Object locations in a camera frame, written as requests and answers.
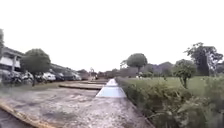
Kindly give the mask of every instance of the ground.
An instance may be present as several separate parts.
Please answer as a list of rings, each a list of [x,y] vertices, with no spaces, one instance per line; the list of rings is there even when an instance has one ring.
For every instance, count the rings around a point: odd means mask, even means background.
[[[0,128],[33,128],[0,109]]]
[[[96,90],[54,84],[1,90],[0,100],[29,117],[64,128],[151,128],[125,98],[95,98]]]

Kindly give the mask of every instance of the white car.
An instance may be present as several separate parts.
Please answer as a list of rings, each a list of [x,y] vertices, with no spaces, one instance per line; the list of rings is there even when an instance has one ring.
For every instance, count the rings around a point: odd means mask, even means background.
[[[43,74],[43,78],[47,81],[55,81],[56,80],[56,76],[50,72],[46,72]]]
[[[77,74],[75,74],[75,78],[76,78],[76,80],[82,80],[82,78]]]

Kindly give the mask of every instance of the parked car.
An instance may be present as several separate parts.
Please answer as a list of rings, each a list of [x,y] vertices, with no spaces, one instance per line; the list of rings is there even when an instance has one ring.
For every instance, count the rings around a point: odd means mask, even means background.
[[[66,81],[73,81],[73,80],[75,80],[75,76],[71,72],[64,72],[63,75],[64,75],[64,79]]]
[[[43,74],[43,78],[46,80],[46,81],[49,81],[49,82],[53,82],[56,80],[56,76],[50,72],[46,72]]]
[[[64,75],[62,73],[54,73],[55,77],[56,77],[56,81],[64,81]]]
[[[75,79],[79,81],[82,80],[81,76],[79,76],[78,74],[75,74]]]

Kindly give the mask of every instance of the green bush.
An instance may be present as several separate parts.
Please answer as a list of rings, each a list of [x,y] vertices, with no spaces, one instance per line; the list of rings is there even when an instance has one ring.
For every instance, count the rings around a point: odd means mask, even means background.
[[[141,74],[140,76],[141,76],[141,77],[144,77],[144,78],[152,77],[152,76],[153,76],[153,73],[151,73],[151,72],[146,72],[146,73]]]
[[[223,127],[224,79],[206,80],[207,85],[201,85],[205,90],[203,95],[195,95],[189,89],[170,86],[166,82],[152,83],[145,79],[123,78],[116,80],[128,99],[157,128]]]

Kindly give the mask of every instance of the roof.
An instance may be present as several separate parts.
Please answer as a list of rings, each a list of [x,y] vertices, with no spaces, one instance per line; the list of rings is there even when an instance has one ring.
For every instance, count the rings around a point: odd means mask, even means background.
[[[11,49],[11,48],[8,48],[8,47],[4,47],[3,52],[11,53],[11,54],[21,56],[21,57],[24,56],[24,53],[14,50],[14,49]]]

